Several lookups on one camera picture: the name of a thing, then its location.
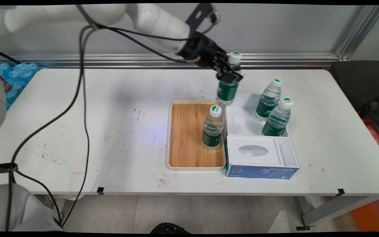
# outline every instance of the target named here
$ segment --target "white bottle cap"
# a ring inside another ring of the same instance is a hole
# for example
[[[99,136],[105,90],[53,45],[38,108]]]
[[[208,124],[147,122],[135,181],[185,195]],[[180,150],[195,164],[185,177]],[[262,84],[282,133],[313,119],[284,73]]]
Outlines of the white bottle cap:
[[[210,108],[210,115],[212,117],[219,117],[221,115],[221,107],[218,105],[213,105]]]
[[[280,77],[274,77],[271,80],[271,85],[274,87],[280,87],[282,85],[283,80]]]
[[[227,60],[230,64],[238,65],[241,62],[242,54],[237,51],[233,51],[229,55],[229,59]]]
[[[282,101],[280,101],[280,106],[286,110],[292,108],[293,100],[290,98],[283,98]]]

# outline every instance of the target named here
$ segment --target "white table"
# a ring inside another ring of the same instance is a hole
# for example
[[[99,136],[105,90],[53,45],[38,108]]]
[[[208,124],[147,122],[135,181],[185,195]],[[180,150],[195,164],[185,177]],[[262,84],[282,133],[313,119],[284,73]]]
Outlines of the white table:
[[[243,74],[239,93],[261,93],[279,76],[284,80],[282,96],[294,100],[289,132],[300,169],[290,180],[227,178],[225,171],[167,168],[170,102],[215,99],[214,71],[87,69],[90,160],[83,194],[103,188],[105,195],[334,196],[344,190],[332,204],[307,210],[307,225],[379,198],[379,147],[329,72],[251,69]],[[9,162],[27,135],[68,106],[77,80],[78,69],[43,69],[35,75],[0,128],[0,163]],[[64,117],[23,147],[16,163],[53,194],[77,194],[86,145],[80,93]],[[33,193],[45,193],[30,180],[19,175],[15,179]],[[0,174],[0,184],[7,181],[8,176]]]

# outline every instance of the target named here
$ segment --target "wooden tray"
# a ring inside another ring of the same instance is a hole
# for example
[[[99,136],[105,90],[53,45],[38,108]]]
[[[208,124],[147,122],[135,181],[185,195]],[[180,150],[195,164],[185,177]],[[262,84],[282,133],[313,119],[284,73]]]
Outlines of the wooden tray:
[[[204,119],[215,100],[174,100],[169,117],[167,165],[179,171],[221,171],[226,165],[223,136],[217,150],[203,144]]]

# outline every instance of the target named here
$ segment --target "black tape mark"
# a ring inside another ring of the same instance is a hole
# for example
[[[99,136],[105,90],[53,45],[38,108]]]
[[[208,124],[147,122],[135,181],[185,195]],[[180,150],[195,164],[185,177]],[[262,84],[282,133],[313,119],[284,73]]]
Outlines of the black tape mark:
[[[105,194],[103,193],[103,189],[105,189],[105,188],[102,188],[102,187],[97,188],[97,194],[98,194],[98,195],[105,195]]]
[[[309,226],[297,226],[296,230],[311,230]]]
[[[335,195],[336,197],[337,196],[341,196],[341,195],[344,194],[344,190],[343,189],[337,189],[337,191],[339,191],[339,193]]]

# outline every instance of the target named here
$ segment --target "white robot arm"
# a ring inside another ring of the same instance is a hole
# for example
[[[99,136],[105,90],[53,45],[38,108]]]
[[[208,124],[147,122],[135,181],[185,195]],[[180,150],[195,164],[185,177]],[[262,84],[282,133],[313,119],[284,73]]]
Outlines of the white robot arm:
[[[135,30],[141,33],[175,39],[186,39],[190,35],[188,24],[153,3],[81,6],[95,22],[102,25],[115,24],[127,14],[131,17]],[[76,5],[17,6],[15,9],[0,9],[0,38],[34,26],[71,21],[86,22]],[[185,45],[185,41],[154,40],[173,54],[178,53]]]

